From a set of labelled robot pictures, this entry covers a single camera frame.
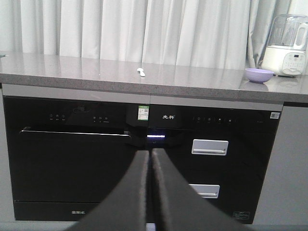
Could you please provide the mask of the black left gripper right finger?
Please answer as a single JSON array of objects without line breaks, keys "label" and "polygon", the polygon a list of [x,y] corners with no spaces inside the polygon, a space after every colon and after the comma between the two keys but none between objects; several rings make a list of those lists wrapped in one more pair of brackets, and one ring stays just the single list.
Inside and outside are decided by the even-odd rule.
[{"label": "black left gripper right finger", "polygon": [[163,148],[151,154],[154,219],[159,231],[248,231],[202,199],[171,162]]}]

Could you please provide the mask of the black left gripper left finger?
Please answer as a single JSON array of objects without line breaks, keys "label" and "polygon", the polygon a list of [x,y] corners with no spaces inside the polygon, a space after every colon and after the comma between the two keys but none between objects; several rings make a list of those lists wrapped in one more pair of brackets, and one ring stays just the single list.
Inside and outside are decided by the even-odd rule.
[{"label": "black left gripper left finger", "polygon": [[148,151],[137,151],[110,194],[67,231],[145,231]]}]

